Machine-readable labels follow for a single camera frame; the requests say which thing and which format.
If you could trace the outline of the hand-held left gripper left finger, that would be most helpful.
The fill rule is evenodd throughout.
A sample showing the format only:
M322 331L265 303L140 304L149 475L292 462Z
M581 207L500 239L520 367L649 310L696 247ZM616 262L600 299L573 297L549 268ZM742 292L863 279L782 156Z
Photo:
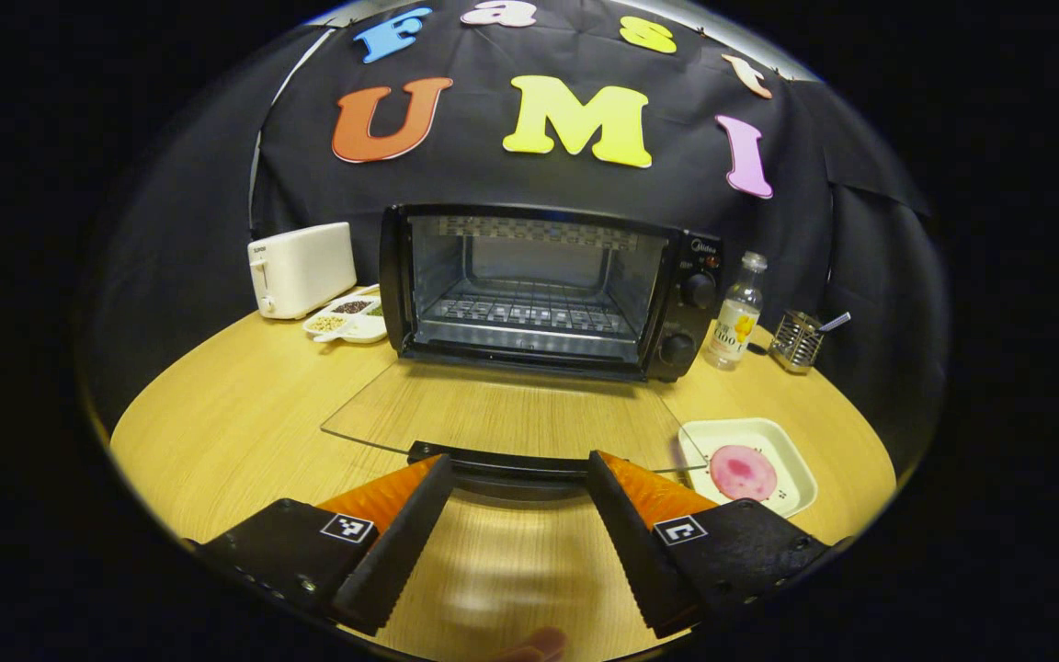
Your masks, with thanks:
M441 453L319 506L279 498L207 543L203 562L269 600L365 636L385 627L452 494Z

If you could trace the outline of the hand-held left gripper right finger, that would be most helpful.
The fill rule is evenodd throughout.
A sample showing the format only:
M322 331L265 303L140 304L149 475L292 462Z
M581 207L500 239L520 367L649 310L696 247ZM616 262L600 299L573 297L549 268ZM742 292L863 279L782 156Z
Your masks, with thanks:
M819 541L751 498L708 498L593 450L591 495L644 624L659 638L740 622L848 549Z

